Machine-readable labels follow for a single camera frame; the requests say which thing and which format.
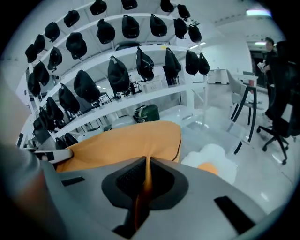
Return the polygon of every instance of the orange cloth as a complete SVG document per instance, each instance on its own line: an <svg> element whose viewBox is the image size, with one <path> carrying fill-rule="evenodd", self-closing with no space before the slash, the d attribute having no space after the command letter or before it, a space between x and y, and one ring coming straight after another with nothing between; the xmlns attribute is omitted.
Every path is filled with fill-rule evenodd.
<svg viewBox="0 0 300 240"><path fill-rule="evenodd" d="M100 133L68 147L74 156L59 163L56 171L101 167L143 156L178 162L180 146L180 126L173 122L134 124Z"/></svg>
<svg viewBox="0 0 300 240"><path fill-rule="evenodd" d="M212 163L202 163L198 168L218 175L218 169Z"/></svg>

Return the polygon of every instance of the chair leg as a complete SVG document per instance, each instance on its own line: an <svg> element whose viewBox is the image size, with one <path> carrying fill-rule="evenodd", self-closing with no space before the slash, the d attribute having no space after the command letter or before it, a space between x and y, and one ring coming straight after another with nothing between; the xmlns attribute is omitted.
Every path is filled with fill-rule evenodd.
<svg viewBox="0 0 300 240"><path fill-rule="evenodd" d="M268 141L264 144L264 146L262 147L262 150L263 150L263 151L266 151L266 150L267 150L267 146L268 146L270 143L274 142L275 140L276 140L276 137L275 137L275 136L272 137L270 140L268 140Z"/></svg>
<svg viewBox="0 0 300 240"><path fill-rule="evenodd" d="M266 127L258 126L258 129L262 129L262 130L264 130L265 132L270 133L270 134L273 135L273 136L276 134L276 132L275 132L274 130L268 129L268 128L266 128Z"/></svg>
<svg viewBox="0 0 300 240"><path fill-rule="evenodd" d="M245 94L244 94L243 99L242 99L242 101L240 103L239 109L238 109L237 113L235 114L235 116L234 116L234 118L232 120L233 122L236 122L236 120L238 119L238 117L240 115L240 112L242 111L242 108L243 108L243 106L245 104L245 101L246 101L246 98L247 98L247 94L248 94L248 91L245 91Z"/></svg>
<svg viewBox="0 0 300 240"><path fill-rule="evenodd" d="M236 155L242 146L242 142L239 143L238 147L235 149L234 154Z"/></svg>
<svg viewBox="0 0 300 240"><path fill-rule="evenodd" d="M251 124L251 130L248 138L248 142L251 141L253 131L254 131L254 126L255 126L255 120L256 120L256 108L257 108L257 99L256 99L256 90L254 91L254 102L253 102L253 116L252 116L252 124Z"/></svg>
<svg viewBox="0 0 300 240"><path fill-rule="evenodd" d="M282 141L283 143L285 143L286 145L289 145L289 143L287 142L286 139L284 139L283 137L280 137L280 139L281 139L281 141Z"/></svg>
<svg viewBox="0 0 300 240"><path fill-rule="evenodd" d="M286 161L287 161L287 155L286 155L285 147L284 147L280 137L279 136L275 136L275 137L277 137L277 141L279 142L280 148L281 148L281 150L283 152L283 155L285 157L284 160L282 161L282 165L285 165Z"/></svg>
<svg viewBox="0 0 300 240"><path fill-rule="evenodd" d="M251 119L251 107L249 108L248 125L250 125L250 119Z"/></svg>
<svg viewBox="0 0 300 240"><path fill-rule="evenodd" d="M271 129L268 129L266 127L262 127L262 126L258 126L258 128L261 128L262 130L266 131L267 133L270 133L271 135L273 135L274 137L271 138L262 148L263 151L266 151L266 147L268 144L270 144L271 142L273 142L275 139L278 141L279 145L280 145L280 148L283 152L283 155L284 155L284 160L282 161L282 165L285 165L286 164L286 160L287 160L287 155L286 155L286 150L285 150L285 147L282 143L282 140L281 140L281 136L279 136L274 130L271 130Z"/></svg>
<svg viewBox="0 0 300 240"><path fill-rule="evenodd" d="M236 111L238 110L238 107L239 107L239 104L237 103L236 106L235 106L235 109L234 109L234 111L233 111L233 114L232 114L232 116L231 116L231 118L230 118L231 120L233 119L233 117L234 117Z"/></svg>

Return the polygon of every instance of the orange fabric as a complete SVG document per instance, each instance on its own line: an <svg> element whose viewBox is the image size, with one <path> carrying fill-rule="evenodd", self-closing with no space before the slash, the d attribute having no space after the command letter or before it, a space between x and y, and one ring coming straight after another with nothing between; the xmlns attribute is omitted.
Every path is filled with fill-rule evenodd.
<svg viewBox="0 0 300 240"><path fill-rule="evenodd" d="M202 163L198 168L218 175L218 169L212 163Z"/></svg>
<svg viewBox="0 0 300 240"><path fill-rule="evenodd" d="M173 122L134 124L100 133L68 147L74 156L59 163L56 171L101 167L143 156L178 162L180 144L180 126ZM151 179L150 172L146 178Z"/></svg>
<svg viewBox="0 0 300 240"><path fill-rule="evenodd" d="M135 200L135 229L138 230L149 215L149 204L152 201L152 175L150 157L146 158L146 176L142 189Z"/></svg>

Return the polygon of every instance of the ceiling light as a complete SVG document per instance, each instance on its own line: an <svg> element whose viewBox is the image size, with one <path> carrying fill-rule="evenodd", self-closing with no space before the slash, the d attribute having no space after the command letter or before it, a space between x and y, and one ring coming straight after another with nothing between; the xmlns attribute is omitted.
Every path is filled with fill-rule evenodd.
<svg viewBox="0 0 300 240"><path fill-rule="evenodd" d="M246 11L247 16L269 16L272 17L270 11L265 9L251 9Z"/></svg>
<svg viewBox="0 0 300 240"><path fill-rule="evenodd" d="M255 42L255 45L266 45L266 42Z"/></svg>
<svg viewBox="0 0 300 240"><path fill-rule="evenodd" d="M196 48L196 47L198 47L198 45L192 46L192 47L190 47L189 49L194 49L194 48Z"/></svg>
<svg viewBox="0 0 300 240"><path fill-rule="evenodd" d="M198 47L199 45L195 45L195 46L192 46L192 47L190 47L189 49L194 49L194 48L196 48L196 47Z"/></svg>

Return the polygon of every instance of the white chair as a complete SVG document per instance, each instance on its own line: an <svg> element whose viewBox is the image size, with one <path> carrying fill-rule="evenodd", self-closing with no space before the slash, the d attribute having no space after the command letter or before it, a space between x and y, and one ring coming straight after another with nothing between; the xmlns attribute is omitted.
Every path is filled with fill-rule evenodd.
<svg viewBox="0 0 300 240"><path fill-rule="evenodd" d="M231 120L233 122L236 122L237 118L240 115L240 112L242 111L243 106L246 106L249 108L249 115L248 115L248 125L250 125L251 121L251 109L253 108L253 117L252 117L252 124L250 129L250 134L248 138L248 142L251 141L254 125L255 125L255 119L256 119L256 110L257 110L257 91L256 87L252 86L246 86L242 84L241 82L234 79L234 77L231 75L231 73L227 70L229 85L232 91L232 103L236 104L235 109L233 111L233 114L231 116ZM235 150L234 154L237 154L237 152L240 150L242 143L239 143L239 146Z"/></svg>

